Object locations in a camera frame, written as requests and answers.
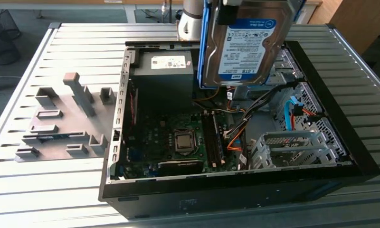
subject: white cable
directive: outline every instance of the white cable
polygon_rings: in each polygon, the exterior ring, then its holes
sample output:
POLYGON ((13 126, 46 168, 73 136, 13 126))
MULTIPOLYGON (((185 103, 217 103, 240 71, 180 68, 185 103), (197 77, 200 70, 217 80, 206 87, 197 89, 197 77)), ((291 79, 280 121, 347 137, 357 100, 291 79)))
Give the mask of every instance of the white cable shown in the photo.
POLYGON ((18 77, 18 76, 0 76, 0 78, 1 78, 1 77, 16 77, 16 78, 21 78, 21 77, 18 77))

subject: connector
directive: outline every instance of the connector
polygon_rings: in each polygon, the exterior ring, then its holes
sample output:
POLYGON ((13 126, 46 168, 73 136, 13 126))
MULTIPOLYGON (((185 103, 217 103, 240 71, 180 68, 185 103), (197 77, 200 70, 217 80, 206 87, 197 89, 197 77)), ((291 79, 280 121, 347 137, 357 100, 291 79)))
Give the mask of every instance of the connector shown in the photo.
POLYGON ((304 121, 304 122, 312 123, 312 122, 319 121, 321 118, 323 118, 321 115, 311 115, 307 117, 307 121, 304 121))
POLYGON ((300 105, 300 104, 293 105, 293 109, 292 109, 293 116, 304 115, 303 108, 304 108, 304 105, 300 105))

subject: sticker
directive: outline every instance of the sticker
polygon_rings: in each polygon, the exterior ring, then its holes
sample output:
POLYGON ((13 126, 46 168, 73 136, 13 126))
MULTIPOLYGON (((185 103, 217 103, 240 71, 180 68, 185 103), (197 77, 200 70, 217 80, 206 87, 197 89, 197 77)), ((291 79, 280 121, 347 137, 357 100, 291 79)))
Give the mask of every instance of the sticker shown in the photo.
POLYGON ((241 75, 232 75, 230 79, 241 79, 241 75))
POLYGON ((232 101, 232 92, 226 92, 226 99, 232 101))
POLYGON ((154 56, 150 61, 150 69, 185 68, 184 56, 154 56))
POLYGON ((41 136, 41 137, 37 137, 38 139, 53 139, 53 136, 41 136))
POLYGON ((226 27, 218 68, 222 79, 245 80, 256 76, 266 51, 262 43, 274 27, 273 19, 236 19, 226 27))
POLYGON ((240 154, 240 161, 241 163, 246 164, 246 158, 242 154, 240 154))

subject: floor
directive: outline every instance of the floor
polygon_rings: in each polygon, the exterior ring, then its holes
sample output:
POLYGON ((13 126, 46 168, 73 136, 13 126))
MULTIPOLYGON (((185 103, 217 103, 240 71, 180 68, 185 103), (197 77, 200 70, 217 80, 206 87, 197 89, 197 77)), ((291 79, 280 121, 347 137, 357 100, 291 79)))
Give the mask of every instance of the floor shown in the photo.
MULTIPOLYGON (((157 23, 160 11, 136 11, 137 23, 157 23)), ((44 10, 42 19, 36 19, 32 10, 10 10, 12 17, 22 32, 22 36, 14 41, 22 58, 9 66, 0 66, 0 76, 22 76, 30 58, 38 47, 41 38, 52 22, 62 23, 126 23, 122 10, 44 10)), ((364 60, 375 62, 373 70, 380 77, 380 39, 375 41, 371 48, 363 55, 364 60)), ((12 96, 18 78, 0 78, 0 114, 12 96)))

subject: metal table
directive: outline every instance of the metal table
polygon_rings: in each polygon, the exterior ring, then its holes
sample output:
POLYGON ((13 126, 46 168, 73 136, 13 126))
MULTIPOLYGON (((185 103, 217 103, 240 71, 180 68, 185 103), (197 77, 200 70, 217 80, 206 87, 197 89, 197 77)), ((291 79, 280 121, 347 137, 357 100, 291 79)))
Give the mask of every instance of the metal table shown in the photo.
MULTIPOLYGON (((309 203, 132 222, 97 201, 102 158, 13 161, 37 87, 61 83, 65 72, 80 73, 81 85, 117 87, 125 41, 174 39, 176 26, 164 24, 62 24, 48 30, 0 118, 0 226, 380 227, 380 176, 309 203)), ((300 41, 380 166, 379 78, 333 29, 296 25, 288 39, 300 41)))

